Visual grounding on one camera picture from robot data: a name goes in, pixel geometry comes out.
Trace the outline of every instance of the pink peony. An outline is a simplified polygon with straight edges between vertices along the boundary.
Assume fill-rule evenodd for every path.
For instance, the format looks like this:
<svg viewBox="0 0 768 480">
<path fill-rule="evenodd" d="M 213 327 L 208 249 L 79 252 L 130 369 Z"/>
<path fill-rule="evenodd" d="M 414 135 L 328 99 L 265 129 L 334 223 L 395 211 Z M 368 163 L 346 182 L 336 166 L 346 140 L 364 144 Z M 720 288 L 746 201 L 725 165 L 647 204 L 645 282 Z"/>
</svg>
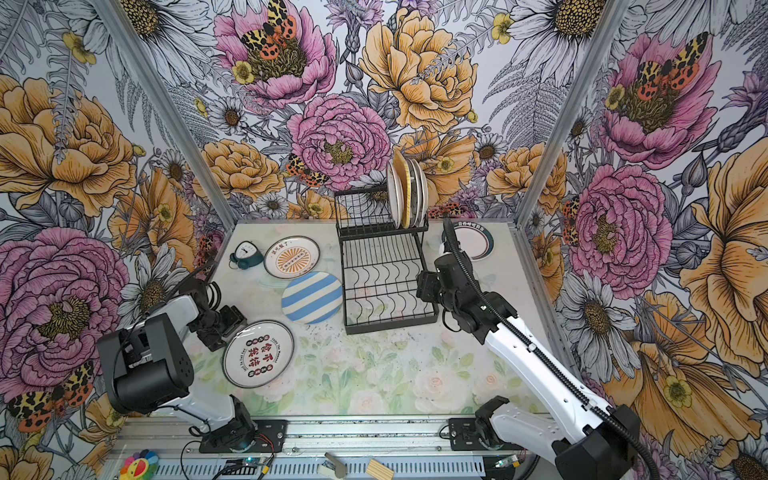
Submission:
<svg viewBox="0 0 768 480">
<path fill-rule="evenodd" d="M 332 35 L 323 37 L 306 7 L 299 13 L 288 0 L 286 6 L 288 15 L 296 19 L 296 38 L 281 47 L 274 60 L 249 55 L 240 40 L 243 34 L 264 28 L 266 6 L 258 13 L 249 6 L 245 16 L 232 11 L 231 17 L 218 15 L 214 19 L 216 48 L 223 52 L 218 56 L 219 62 L 233 70 L 233 83 L 246 90 L 246 107 L 256 113 L 308 101 L 315 94 L 329 91 L 336 80 L 336 46 Z"/>
<path fill-rule="evenodd" d="M 334 190 L 345 190 L 351 180 L 383 169 L 392 153 L 379 114 L 336 94 L 315 98 L 286 126 L 293 153 L 310 170 L 328 175 L 327 185 Z"/>
<path fill-rule="evenodd" d="M 639 165 L 599 167 L 579 197 L 574 270 L 599 277 L 619 299 L 642 293 L 670 253 L 672 226 L 663 212 L 658 179 Z"/>
<path fill-rule="evenodd" d="M 128 269 L 117 252 L 70 228 L 0 246 L 0 393 L 51 391 L 117 326 Z"/>
<path fill-rule="evenodd" d="M 658 37 L 642 34 L 619 61 L 619 71 L 609 80 L 611 91 L 605 110 L 593 133 L 608 151 L 615 151 L 629 162 L 643 162 L 651 170 L 671 164 L 698 141 L 717 112 L 706 108 L 710 90 L 720 70 L 720 62 L 710 65 L 712 36 L 698 60 L 700 70 L 681 90 L 661 88 L 649 101 L 637 96 L 641 83 L 638 66 L 645 61 L 663 65 L 674 59 L 685 44 L 672 46 L 672 40 L 660 44 Z"/>
</svg>

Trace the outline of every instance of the metal post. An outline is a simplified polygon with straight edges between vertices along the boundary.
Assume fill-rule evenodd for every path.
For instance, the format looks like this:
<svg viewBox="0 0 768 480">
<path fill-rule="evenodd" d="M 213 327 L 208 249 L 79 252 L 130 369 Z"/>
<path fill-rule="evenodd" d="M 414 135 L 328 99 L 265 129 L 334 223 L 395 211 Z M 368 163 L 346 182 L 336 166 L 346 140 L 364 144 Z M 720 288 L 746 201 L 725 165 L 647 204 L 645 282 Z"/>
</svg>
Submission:
<svg viewBox="0 0 768 480">
<path fill-rule="evenodd" d="M 107 26 L 107 30 L 120 46 L 121 54 L 135 73 L 139 84 L 147 93 L 150 101 L 163 118 L 165 127 L 173 135 L 181 154 L 190 163 L 192 171 L 197 176 L 200 185 L 208 196 L 211 205 L 219 215 L 224 228 L 231 232 L 235 227 L 235 216 L 232 214 L 227 199 L 203 160 L 200 149 L 197 148 L 192 134 L 187 129 L 174 101 L 165 89 L 165 83 L 154 63 L 149 59 L 149 52 L 139 39 L 131 21 L 120 6 L 119 0 L 97 0 L 91 3 L 99 18 Z"/>
<path fill-rule="evenodd" d="M 603 8 L 603 15 L 598 26 L 595 28 L 596 35 L 592 38 L 587 49 L 587 56 L 574 77 L 571 90 L 568 91 L 565 103 L 560 109 L 560 115 L 554 123 L 549 139 L 547 139 L 544 154 L 541 156 L 541 162 L 531 179 L 531 185 L 528 187 L 528 191 L 525 192 L 523 202 L 515 218 L 515 222 L 521 228 L 525 226 L 525 222 L 531 216 L 533 207 L 535 207 L 541 192 L 544 190 L 547 177 L 558 161 L 558 155 L 565 141 L 565 136 L 576 120 L 579 105 L 587 95 L 588 89 L 592 88 L 595 72 L 603 63 L 608 49 L 611 48 L 611 42 L 616 36 L 621 20 L 627 12 L 630 3 L 631 0 L 609 0 L 605 8 Z"/>
</svg>

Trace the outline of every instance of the black wire dish rack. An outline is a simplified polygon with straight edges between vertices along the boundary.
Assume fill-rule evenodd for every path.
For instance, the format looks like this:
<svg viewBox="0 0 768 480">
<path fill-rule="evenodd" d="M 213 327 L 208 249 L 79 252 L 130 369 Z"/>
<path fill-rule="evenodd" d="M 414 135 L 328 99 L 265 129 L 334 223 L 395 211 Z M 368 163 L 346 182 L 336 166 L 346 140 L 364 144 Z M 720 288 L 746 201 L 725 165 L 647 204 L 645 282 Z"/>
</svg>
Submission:
<svg viewBox="0 0 768 480">
<path fill-rule="evenodd" d="M 437 305 L 416 297 L 416 277 L 427 268 L 422 250 L 427 219 L 395 228 L 386 185 L 334 196 L 347 334 L 436 322 Z"/>
</svg>

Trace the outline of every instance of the green alarm clock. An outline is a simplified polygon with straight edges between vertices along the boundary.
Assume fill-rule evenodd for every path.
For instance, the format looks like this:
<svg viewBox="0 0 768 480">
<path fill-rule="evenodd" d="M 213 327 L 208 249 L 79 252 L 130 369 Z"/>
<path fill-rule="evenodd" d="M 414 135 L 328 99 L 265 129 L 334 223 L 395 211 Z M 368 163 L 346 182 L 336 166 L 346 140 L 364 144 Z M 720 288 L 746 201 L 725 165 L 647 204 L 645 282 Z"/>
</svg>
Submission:
<svg viewBox="0 0 768 480">
<path fill-rule="evenodd" d="M 264 255 L 262 255 L 256 245 L 249 241 L 240 243 L 235 251 L 230 254 L 230 268 L 233 268 L 232 263 L 234 263 L 240 270 L 247 270 L 263 261 Z"/>
</svg>

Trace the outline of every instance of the table surface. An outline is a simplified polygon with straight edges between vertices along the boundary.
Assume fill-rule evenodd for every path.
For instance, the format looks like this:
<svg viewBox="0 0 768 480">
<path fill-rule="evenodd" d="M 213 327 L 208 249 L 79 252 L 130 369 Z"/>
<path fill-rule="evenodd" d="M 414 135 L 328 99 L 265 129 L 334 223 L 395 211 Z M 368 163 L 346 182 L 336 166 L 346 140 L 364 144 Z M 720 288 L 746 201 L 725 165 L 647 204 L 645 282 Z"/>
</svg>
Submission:
<svg viewBox="0 0 768 480">
<path fill-rule="evenodd" d="M 495 247 L 475 262 L 484 290 L 503 295 L 526 319 L 533 333 L 547 339 L 506 223 L 483 223 Z M 442 226 L 433 223 L 424 237 L 428 266 L 438 256 Z M 266 251 L 295 235 L 315 240 L 320 260 L 315 271 L 341 279 L 339 242 L 334 223 L 240 223 L 224 258 L 249 240 Z M 340 310 L 317 325 L 289 321 L 280 307 L 289 280 L 269 275 L 262 265 L 232 270 L 226 262 L 214 278 L 222 305 L 235 305 L 248 323 L 272 319 L 293 333 L 291 364 L 266 386 L 242 389 L 223 374 L 224 349 L 209 352 L 196 335 L 184 342 L 194 364 L 195 381 L 241 399 L 251 415 L 420 415 L 467 414 L 496 395 L 530 412 L 543 412 L 541 402 L 509 366 L 467 333 L 449 332 L 437 323 L 382 332 L 347 335 Z M 449 325 L 455 325 L 452 319 Z"/>
</svg>

